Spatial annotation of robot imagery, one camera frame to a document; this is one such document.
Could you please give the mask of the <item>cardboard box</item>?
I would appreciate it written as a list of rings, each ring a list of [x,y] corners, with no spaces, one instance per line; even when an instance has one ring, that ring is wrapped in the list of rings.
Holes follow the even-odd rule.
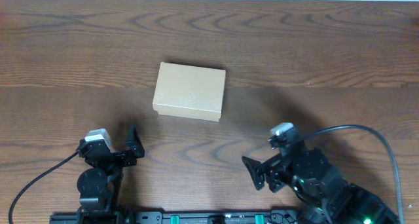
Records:
[[[160,64],[153,109],[160,115],[218,122],[226,71],[191,65]]]

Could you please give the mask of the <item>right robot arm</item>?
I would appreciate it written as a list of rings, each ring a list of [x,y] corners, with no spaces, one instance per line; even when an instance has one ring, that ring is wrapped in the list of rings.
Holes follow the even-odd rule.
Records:
[[[306,205],[297,214],[283,214],[286,223],[403,223],[401,182],[397,161],[385,137],[369,128],[356,124],[332,126],[314,132],[315,136],[336,130],[364,130],[377,139],[388,150],[395,176],[397,212],[372,192],[346,181],[341,171],[332,165],[323,152],[308,149],[305,141],[309,135],[300,135],[291,123],[282,123],[271,129],[269,143],[279,153],[265,162],[242,157],[255,188],[265,185],[275,193],[284,187],[292,188],[298,199]]]

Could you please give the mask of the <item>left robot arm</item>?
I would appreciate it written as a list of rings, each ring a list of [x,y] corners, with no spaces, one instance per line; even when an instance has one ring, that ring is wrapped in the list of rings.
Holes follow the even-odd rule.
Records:
[[[145,149],[130,125],[124,151],[111,151],[111,138],[104,128],[91,130],[80,141],[76,152],[91,166],[77,180],[81,207],[77,211],[79,223],[135,223],[132,211],[118,203],[123,169],[135,166],[143,158]]]

